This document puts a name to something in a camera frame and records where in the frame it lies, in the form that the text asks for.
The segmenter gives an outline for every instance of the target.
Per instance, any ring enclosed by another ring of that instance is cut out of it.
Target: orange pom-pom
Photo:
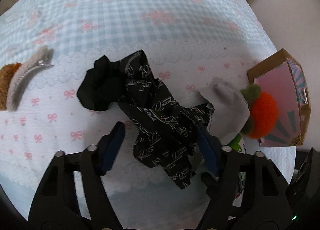
[[[261,92],[251,106],[250,116],[253,122],[253,129],[249,137],[259,139],[266,136],[276,125],[279,117],[276,101],[268,93]]]

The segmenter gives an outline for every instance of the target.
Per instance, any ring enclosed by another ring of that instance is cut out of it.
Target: beige wall
[[[320,0],[255,0],[251,7],[276,48],[285,48],[303,67],[312,110],[299,148],[320,151]]]

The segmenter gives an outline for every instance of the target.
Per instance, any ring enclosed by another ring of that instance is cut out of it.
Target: cardboard box
[[[302,67],[281,49],[247,71],[250,84],[277,101],[279,119],[271,132],[260,139],[261,147],[302,145],[311,114],[310,97]]]

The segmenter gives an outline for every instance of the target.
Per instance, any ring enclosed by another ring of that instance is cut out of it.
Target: crumpled black cloth
[[[139,130],[133,155],[152,168],[161,165],[181,189],[195,175],[188,155],[197,146],[195,123],[207,124],[206,104],[184,108],[174,100],[166,85],[155,79],[143,50],[111,63],[103,56],[94,63],[78,89],[81,104],[104,111],[118,102]]]

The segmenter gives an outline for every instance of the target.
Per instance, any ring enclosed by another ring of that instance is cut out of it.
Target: checkered tablecloth
[[[27,60],[45,44],[54,50],[54,67],[32,78],[17,112],[0,113],[0,176],[7,180],[3,187],[9,192],[24,188],[23,197],[9,195],[14,205],[26,217],[54,153],[82,151],[121,120],[126,138],[102,180],[123,226],[195,227],[208,202],[200,171],[180,190],[162,168],[150,169],[134,159],[137,130],[116,105],[103,113],[90,112],[75,93],[94,60],[107,55],[116,61],[139,49],[183,106],[201,103],[196,89],[214,77],[245,87],[246,70],[276,51],[246,1],[20,0],[0,16],[0,67]],[[253,152],[258,147],[250,148]],[[290,180],[294,150],[265,152]],[[88,217],[78,174],[76,187]]]

